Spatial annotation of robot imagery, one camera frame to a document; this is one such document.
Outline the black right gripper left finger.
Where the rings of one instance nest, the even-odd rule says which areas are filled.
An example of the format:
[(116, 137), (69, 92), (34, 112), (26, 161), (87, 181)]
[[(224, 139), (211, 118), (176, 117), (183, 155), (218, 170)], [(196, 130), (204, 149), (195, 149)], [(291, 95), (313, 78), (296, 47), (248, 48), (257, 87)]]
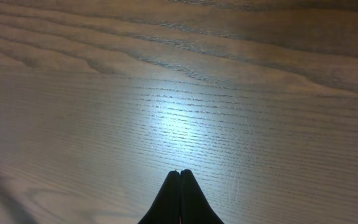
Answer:
[(139, 224), (180, 223), (180, 174), (170, 171)]

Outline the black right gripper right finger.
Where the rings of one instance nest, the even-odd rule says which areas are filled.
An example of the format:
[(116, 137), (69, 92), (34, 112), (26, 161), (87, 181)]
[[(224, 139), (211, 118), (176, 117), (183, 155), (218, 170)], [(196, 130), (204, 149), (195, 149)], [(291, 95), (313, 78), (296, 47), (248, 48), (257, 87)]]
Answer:
[(223, 224), (209, 205), (189, 169), (180, 173), (180, 217), (182, 224)]

